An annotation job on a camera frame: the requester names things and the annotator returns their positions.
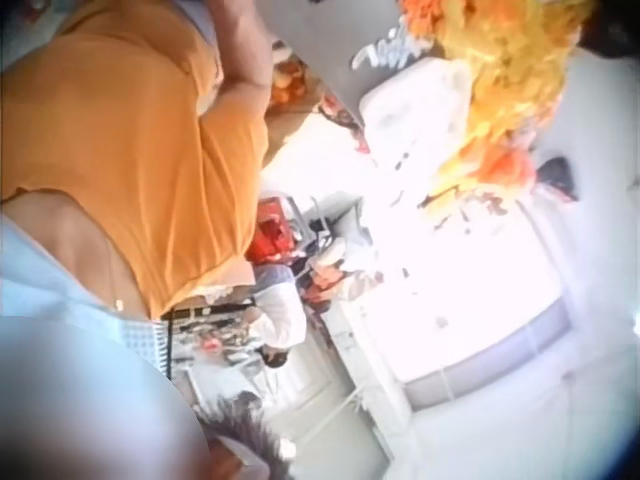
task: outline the t-shirt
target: t-shirt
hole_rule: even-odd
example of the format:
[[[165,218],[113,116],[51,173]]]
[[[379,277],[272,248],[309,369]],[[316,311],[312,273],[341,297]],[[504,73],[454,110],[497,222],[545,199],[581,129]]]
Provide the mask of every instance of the t-shirt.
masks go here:
[[[211,284],[255,227],[264,118],[212,90],[216,53],[168,0],[88,2],[2,79],[2,199],[67,193],[152,318]]]
[[[250,331],[275,348],[291,348],[304,342],[307,316],[295,283],[279,283],[255,295],[263,314],[251,324]]]

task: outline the red object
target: red object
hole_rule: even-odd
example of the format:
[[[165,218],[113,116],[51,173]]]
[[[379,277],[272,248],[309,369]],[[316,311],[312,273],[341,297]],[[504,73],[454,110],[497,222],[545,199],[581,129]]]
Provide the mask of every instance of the red object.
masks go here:
[[[256,265],[282,261],[289,257],[294,248],[293,232],[280,198],[261,200],[256,230],[246,253],[247,260]]]

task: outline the person in background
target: person in background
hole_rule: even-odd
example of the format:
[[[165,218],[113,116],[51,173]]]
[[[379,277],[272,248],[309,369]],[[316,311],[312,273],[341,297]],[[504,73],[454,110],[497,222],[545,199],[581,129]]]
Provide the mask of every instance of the person in background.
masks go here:
[[[296,279],[286,265],[254,267],[256,284],[252,288],[255,306],[247,308],[242,321],[249,334],[260,339],[258,349],[265,365],[280,368],[288,360],[291,347],[304,342],[307,316],[298,294]]]
[[[3,72],[3,244],[32,253],[2,258],[3,314],[87,318],[90,304],[156,319],[244,254],[271,38],[254,0],[187,3],[208,16],[171,0],[78,2]]]

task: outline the orange clothing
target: orange clothing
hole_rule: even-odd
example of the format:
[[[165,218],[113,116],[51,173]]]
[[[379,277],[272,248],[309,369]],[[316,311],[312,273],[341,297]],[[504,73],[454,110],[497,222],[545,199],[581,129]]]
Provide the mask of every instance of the orange clothing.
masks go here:
[[[255,227],[264,119],[213,88],[214,49],[168,0],[96,0],[3,75],[2,199],[73,197],[152,318],[213,283]]]

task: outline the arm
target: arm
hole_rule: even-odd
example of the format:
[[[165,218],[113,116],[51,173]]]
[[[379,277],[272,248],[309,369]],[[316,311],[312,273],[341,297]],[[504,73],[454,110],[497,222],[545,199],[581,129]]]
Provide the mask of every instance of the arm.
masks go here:
[[[271,39],[255,0],[207,0],[220,50],[221,95],[264,114],[271,95]]]

